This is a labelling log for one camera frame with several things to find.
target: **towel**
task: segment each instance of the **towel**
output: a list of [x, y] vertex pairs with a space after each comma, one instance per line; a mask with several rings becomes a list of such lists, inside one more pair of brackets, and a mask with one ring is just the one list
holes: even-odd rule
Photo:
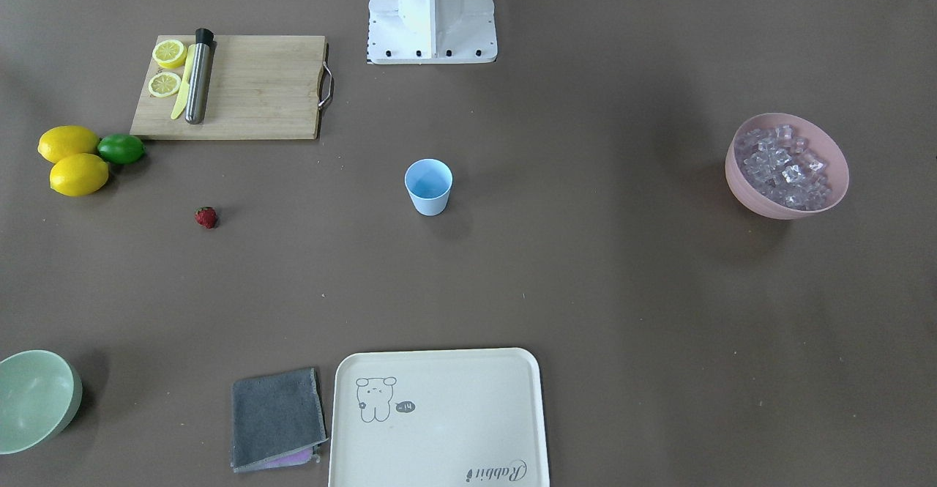
[[300, 466], [328, 439], [316, 370], [242, 379], [231, 387], [231, 468], [250, 472]]

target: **mint green bowl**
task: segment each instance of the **mint green bowl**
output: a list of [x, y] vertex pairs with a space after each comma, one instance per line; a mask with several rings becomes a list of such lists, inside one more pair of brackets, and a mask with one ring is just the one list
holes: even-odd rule
[[64, 358], [30, 350], [0, 361], [0, 454], [60, 433], [81, 403], [81, 378]]

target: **pink bowl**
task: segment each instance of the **pink bowl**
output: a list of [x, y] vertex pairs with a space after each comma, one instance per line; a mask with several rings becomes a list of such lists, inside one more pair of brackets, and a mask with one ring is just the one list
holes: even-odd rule
[[[832, 191], [829, 194], [829, 204], [823, 209], [797, 210], [776, 204], [762, 196], [743, 176], [742, 169], [736, 161], [736, 139], [751, 130], [770, 129], [778, 124], [790, 124], [794, 127], [797, 135], [806, 137], [810, 141], [810, 149], [826, 161], [826, 177], [829, 179], [829, 187]], [[846, 156], [843, 156], [843, 151], [833, 138], [826, 135], [816, 124], [790, 114], [761, 114], [745, 121], [736, 130], [732, 144], [729, 144], [729, 153], [725, 156], [725, 179], [729, 182], [729, 189], [732, 193], [753, 212], [775, 220], [797, 220], [833, 209], [843, 200], [846, 190], [849, 189], [849, 166], [846, 164]]]

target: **lemon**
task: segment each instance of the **lemon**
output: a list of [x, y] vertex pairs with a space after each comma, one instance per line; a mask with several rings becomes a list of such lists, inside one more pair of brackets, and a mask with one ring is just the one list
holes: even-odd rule
[[167, 70], [180, 67], [185, 63], [185, 45], [175, 39], [163, 40], [153, 48], [153, 60]]
[[91, 153], [94, 149], [97, 149], [97, 136], [93, 131], [70, 124], [66, 127], [54, 127], [42, 134], [37, 150], [46, 160], [58, 163], [62, 157]]
[[182, 78], [171, 71], [157, 73], [150, 79], [150, 94], [153, 97], [168, 97], [179, 90], [182, 85]]
[[73, 154], [54, 164], [49, 186], [65, 196], [84, 196], [108, 182], [108, 164], [94, 154]]

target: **strawberry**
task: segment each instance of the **strawberry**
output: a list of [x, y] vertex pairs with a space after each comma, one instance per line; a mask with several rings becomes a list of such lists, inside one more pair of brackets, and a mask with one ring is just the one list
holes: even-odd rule
[[201, 209], [195, 211], [195, 220], [198, 221], [199, 226], [214, 229], [218, 224], [218, 213], [214, 212], [211, 207], [201, 207]]

